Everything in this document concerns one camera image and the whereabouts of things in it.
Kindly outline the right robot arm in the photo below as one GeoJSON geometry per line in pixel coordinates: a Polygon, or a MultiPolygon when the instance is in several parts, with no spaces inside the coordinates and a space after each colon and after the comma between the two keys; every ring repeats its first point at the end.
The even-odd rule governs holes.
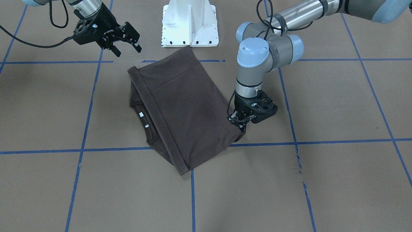
{"type": "Polygon", "coordinates": [[[101,0],[68,0],[67,3],[73,7],[74,14],[79,18],[73,36],[51,46],[29,44],[30,46],[53,48],[73,39],[77,44],[96,42],[101,49],[111,50],[119,57],[121,52],[113,43],[123,41],[132,44],[138,53],[141,52],[142,47],[138,42],[140,34],[129,22],[119,25],[101,0]]]}

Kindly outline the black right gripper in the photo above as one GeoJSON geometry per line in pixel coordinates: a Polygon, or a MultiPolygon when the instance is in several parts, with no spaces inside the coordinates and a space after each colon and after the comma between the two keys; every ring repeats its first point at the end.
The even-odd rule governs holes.
{"type": "Polygon", "coordinates": [[[77,44],[96,42],[102,49],[109,49],[116,57],[120,57],[122,53],[113,43],[123,41],[131,44],[138,53],[141,53],[140,34],[129,22],[119,25],[104,3],[88,17],[81,15],[78,9],[74,12],[80,18],[73,31],[73,40],[77,44]]]}

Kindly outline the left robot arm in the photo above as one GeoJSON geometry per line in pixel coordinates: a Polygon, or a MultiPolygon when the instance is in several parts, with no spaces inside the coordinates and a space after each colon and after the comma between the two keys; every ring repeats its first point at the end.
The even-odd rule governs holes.
{"type": "Polygon", "coordinates": [[[273,116],[278,107],[264,91],[265,73],[301,59],[304,44],[291,31],[308,28],[315,20],[335,13],[390,23],[410,5],[409,0],[306,0],[258,23],[244,22],[236,32],[239,42],[234,110],[228,121],[246,132],[248,123],[259,123],[273,116]]]}

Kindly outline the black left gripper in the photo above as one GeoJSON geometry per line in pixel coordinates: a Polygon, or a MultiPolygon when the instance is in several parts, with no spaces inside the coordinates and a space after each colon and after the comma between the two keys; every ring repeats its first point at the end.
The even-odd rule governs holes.
{"type": "Polygon", "coordinates": [[[246,128],[249,122],[256,124],[275,115],[278,107],[273,103],[271,97],[264,91],[257,91],[257,96],[252,98],[242,97],[240,94],[233,91],[229,103],[234,98],[235,109],[229,114],[228,104],[228,121],[239,127],[242,134],[246,133],[246,128]]]}

